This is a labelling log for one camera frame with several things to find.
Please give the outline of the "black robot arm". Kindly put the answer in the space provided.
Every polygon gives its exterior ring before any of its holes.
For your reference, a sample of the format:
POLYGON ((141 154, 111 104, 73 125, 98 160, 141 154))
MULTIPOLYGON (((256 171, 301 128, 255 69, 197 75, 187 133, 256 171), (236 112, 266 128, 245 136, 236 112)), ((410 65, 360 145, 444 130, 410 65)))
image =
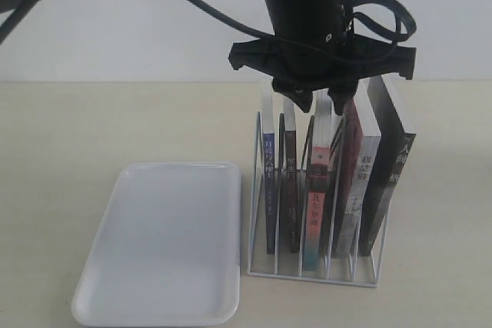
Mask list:
POLYGON ((398 0, 264 0, 272 36, 233 44, 233 69, 272 78, 272 88, 309 112, 327 90, 336 112, 364 78, 396 73, 411 80, 416 48, 403 45, 417 23, 398 0))

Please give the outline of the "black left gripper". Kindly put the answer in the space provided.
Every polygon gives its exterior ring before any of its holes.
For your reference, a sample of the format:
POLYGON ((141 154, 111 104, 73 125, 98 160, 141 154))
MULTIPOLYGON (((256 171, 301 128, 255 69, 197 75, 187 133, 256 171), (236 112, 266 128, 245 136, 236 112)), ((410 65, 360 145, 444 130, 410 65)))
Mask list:
POLYGON ((411 80, 417 49, 398 46, 380 60, 390 45, 357 35, 350 48, 355 61, 336 61, 320 52, 308 51, 258 39, 235 43, 228 60, 234 70, 249 67, 272 78, 272 88, 289 99, 303 113, 311 110, 314 93, 328 89, 336 115, 344 113, 353 98, 356 81, 378 75, 397 74, 411 80))

